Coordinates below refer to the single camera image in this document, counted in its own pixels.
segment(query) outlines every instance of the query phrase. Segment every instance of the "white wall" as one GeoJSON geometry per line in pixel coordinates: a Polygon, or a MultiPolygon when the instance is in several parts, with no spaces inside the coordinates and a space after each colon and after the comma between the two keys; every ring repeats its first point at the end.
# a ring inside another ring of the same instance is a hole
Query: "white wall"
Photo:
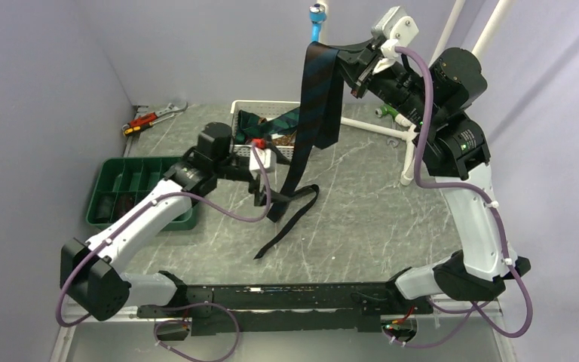
{"type": "MultiPolygon", "coordinates": [[[[489,89],[469,111],[489,135],[511,242],[532,261],[521,361],[579,360],[579,0],[516,2],[485,53],[489,89]]],[[[502,298],[507,325],[525,307],[502,298]]]]}
{"type": "MultiPolygon", "coordinates": [[[[467,0],[465,33],[484,0],[467,0]]],[[[133,104],[298,100],[314,0],[78,0],[133,104]]],[[[429,59],[453,1],[330,0],[326,37],[353,44],[389,8],[403,5],[429,59]]]]}
{"type": "Polygon", "coordinates": [[[131,105],[72,0],[0,2],[0,361],[48,360],[60,248],[88,235],[131,105]]]}

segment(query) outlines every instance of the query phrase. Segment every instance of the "screwdriver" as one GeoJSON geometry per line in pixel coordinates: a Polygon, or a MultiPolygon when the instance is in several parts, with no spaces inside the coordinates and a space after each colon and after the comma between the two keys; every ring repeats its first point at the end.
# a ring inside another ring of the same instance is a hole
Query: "screwdriver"
{"type": "Polygon", "coordinates": [[[144,130],[147,130],[147,129],[149,129],[149,128],[154,127],[154,125],[157,124],[157,123],[160,123],[160,122],[162,122],[162,121],[166,121],[166,120],[168,120],[168,119],[170,119],[170,118],[173,118],[175,115],[176,115],[176,114],[169,115],[169,116],[164,117],[164,118],[159,118],[159,119],[157,119],[156,121],[150,121],[150,122],[148,122],[148,123],[144,123],[144,124],[141,124],[141,125],[138,125],[138,126],[134,126],[134,127],[127,128],[127,129],[125,129],[125,130],[123,131],[123,134],[124,134],[126,137],[129,137],[129,136],[132,135],[132,134],[141,133],[141,132],[143,132],[144,130]]]}

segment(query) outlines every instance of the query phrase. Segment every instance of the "gray marble surface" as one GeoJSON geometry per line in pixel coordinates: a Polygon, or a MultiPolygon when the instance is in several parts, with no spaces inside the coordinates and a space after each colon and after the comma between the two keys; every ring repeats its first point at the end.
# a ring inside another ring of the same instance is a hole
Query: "gray marble surface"
{"type": "MultiPolygon", "coordinates": [[[[374,116],[376,104],[346,104],[343,116],[388,126],[374,116]]],[[[231,124],[229,105],[190,106],[146,131],[130,156],[181,155],[211,122],[231,124]]],[[[295,228],[260,260],[258,249],[273,238],[308,198],[290,206],[278,224],[248,224],[201,205],[187,232],[162,232],[133,258],[128,272],[168,270],[189,284],[254,284],[383,281],[407,266],[442,259],[460,248],[456,227],[438,191],[398,183],[405,155],[386,136],[342,126],[339,142],[314,149],[302,185],[316,183],[321,196],[295,228]]],[[[271,175],[280,189],[286,166],[271,175]]],[[[255,216],[247,185],[219,181],[209,199],[240,215],[255,216]]]]}

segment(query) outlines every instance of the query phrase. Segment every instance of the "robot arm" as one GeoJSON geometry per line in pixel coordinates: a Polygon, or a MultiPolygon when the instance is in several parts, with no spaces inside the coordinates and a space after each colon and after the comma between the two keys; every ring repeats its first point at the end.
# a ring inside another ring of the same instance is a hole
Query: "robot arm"
{"type": "MultiPolygon", "coordinates": [[[[372,28],[372,38],[361,44],[338,47],[340,72],[355,97],[367,91],[405,115],[420,132],[424,114],[424,82],[408,58],[396,62],[395,46],[404,46],[418,32],[402,8],[390,9],[372,28]]],[[[445,50],[430,66],[433,107],[422,161],[438,184],[476,186],[495,200],[490,154],[485,134],[464,112],[487,88],[478,60],[459,48],[445,50]]],[[[512,278],[509,266],[519,275],[530,268],[526,258],[508,246],[502,253],[495,219],[487,204],[470,189],[442,190],[452,212],[462,250],[420,268],[408,268],[392,278],[404,299],[445,293],[462,301],[489,301],[505,290],[512,278]]]]}
{"type": "MultiPolygon", "coordinates": [[[[248,182],[258,206],[265,204],[268,195],[271,202],[285,201],[272,190],[266,190],[265,195],[259,191],[258,174],[272,171],[276,164],[272,149],[252,147],[249,159],[254,161],[250,162],[231,153],[230,142],[231,128],[227,124],[208,124],[199,135],[197,146],[164,174],[148,197],[85,243],[66,243],[61,250],[60,279],[65,293],[99,321],[128,306],[187,305],[186,286],[172,274],[160,271],[132,275],[123,271],[136,252],[166,224],[213,191],[217,179],[248,182]]],[[[265,214],[242,219],[258,221],[263,217],[265,214]]]]}

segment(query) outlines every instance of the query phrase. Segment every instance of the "green compartment tray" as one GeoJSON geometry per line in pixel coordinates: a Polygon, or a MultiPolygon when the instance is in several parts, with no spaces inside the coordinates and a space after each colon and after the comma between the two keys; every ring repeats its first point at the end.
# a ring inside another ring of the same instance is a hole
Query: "green compartment tray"
{"type": "MultiPolygon", "coordinates": [[[[105,229],[144,199],[179,157],[110,158],[103,162],[96,181],[86,221],[105,229]]],[[[167,224],[166,232],[191,230],[196,226],[196,211],[188,212],[167,224]]]]}

